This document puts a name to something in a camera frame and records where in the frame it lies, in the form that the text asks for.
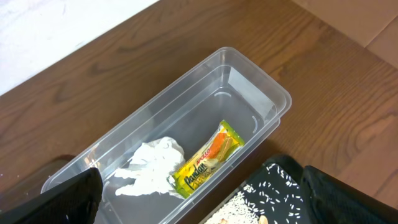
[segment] black fabric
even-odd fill
[[[0,215],[2,224],[92,224],[101,201],[103,183],[90,168],[33,200]]]
[[[312,166],[304,168],[300,186],[312,224],[398,223],[398,210]]]

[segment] clear plastic container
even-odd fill
[[[104,182],[95,223],[174,223],[242,162],[280,123],[290,95],[237,50],[223,47],[181,76],[49,178],[42,192],[90,167]],[[113,177],[143,143],[170,136],[191,158],[225,119],[245,145],[189,198],[116,196],[132,184]]]

